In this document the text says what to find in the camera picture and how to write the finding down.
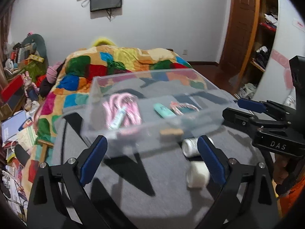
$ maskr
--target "wooden stick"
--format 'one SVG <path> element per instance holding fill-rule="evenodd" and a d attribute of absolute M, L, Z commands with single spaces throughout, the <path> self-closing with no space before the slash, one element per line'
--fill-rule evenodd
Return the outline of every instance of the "wooden stick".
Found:
<path fill-rule="evenodd" d="M 38 140 L 38 143 L 42 144 L 42 151 L 39 159 L 39 164 L 40 164 L 45 161 L 45 156 L 47 154 L 48 148 L 53 148 L 54 144 L 51 142 L 44 141 L 42 139 Z"/>

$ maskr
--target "orange sleeve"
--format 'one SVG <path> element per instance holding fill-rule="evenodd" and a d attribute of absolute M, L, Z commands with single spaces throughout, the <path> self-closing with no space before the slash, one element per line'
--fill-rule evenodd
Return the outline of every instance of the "orange sleeve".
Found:
<path fill-rule="evenodd" d="M 302 178 L 300 182 L 298 182 L 289 192 L 289 194 L 285 197 L 280 198 L 280 204 L 282 209 L 283 216 L 290 210 L 294 202 L 299 197 L 300 193 L 305 186 L 305 176 Z"/>

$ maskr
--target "pink cable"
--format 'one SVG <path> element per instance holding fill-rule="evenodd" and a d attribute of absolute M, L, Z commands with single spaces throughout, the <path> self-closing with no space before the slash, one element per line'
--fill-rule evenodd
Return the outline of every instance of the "pink cable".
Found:
<path fill-rule="evenodd" d="M 136 97 L 130 93 L 113 94 L 109 97 L 109 102 L 104 102 L 106 111 L 106 126 L 109 128 L 118 109 L 126 107 L 126 115 L 122 122 L 124 127 L 129 125 L 140 125 L 142 119 L 136 103 Z"/>

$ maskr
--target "pink knit hat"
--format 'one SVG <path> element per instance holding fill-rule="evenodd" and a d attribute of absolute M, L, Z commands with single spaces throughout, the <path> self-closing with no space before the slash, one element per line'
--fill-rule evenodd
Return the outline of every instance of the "pink knit hat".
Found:
<path fill-rule="evenodd" d="M 57 62 L 55 65 L 53 66 L 49 66 L 47 68 L 47 80 L 50 84 L 54 84 L 56 82 L 56 78 L 57 78 L 57 69 L 58 67 L 62 64 L 62 62 Z"/>

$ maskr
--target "clear plastic box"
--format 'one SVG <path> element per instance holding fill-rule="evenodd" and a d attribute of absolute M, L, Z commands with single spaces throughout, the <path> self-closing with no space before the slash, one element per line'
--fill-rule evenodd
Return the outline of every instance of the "clear plastic box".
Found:
<path fill-rule="evenodd" d="M 110 130 L 105 102 L 112 94 L 130 93 L 140 112 L 141 124 Z M 180 109 L 183 115 L 162 118 L 154 105 L 170 109 L 171 102 L 188 103 L 199 109 Z M 108 141 L 107 157 L 135 152 L 156 152 L 178 147 L 185 138 L 217 130 L 222 111 L 234 101 L 193 69 L 167 69 L 95 77 L 86 106 L 82 137 L 88 145 L 98 135 Z"/>

